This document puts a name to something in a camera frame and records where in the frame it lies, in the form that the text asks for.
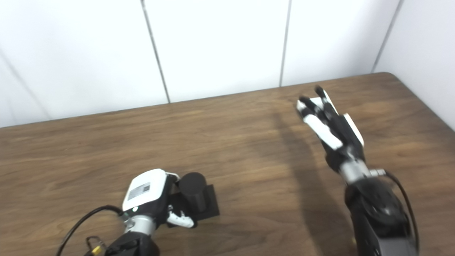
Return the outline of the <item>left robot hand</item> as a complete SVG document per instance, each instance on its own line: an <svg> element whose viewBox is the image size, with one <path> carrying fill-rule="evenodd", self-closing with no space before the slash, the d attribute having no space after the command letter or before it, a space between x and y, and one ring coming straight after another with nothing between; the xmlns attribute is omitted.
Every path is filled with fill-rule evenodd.
<svg viewBox="0 0 455 256"><path fill-rule="evenodd" d="M161 225L195 228L197 221L191 217L184 203L172 202L175 188L181 178L162 169L146 171L130 182L122 204L122 211L131 219L148 217L154 230Z"/></svg>

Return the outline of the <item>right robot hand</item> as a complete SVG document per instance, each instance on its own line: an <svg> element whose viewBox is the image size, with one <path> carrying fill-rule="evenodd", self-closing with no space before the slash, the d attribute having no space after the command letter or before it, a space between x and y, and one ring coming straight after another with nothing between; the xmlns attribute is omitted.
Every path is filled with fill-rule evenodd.
<svg viewBox="0 0 455 256"><path fill-rule="evenodd" d="M299 97L297 112L320 140L328 166L340 173L342 164L365 160L364 141L349 115L338 113L328 93L319 85L314 91L318 97Z"/></svg>

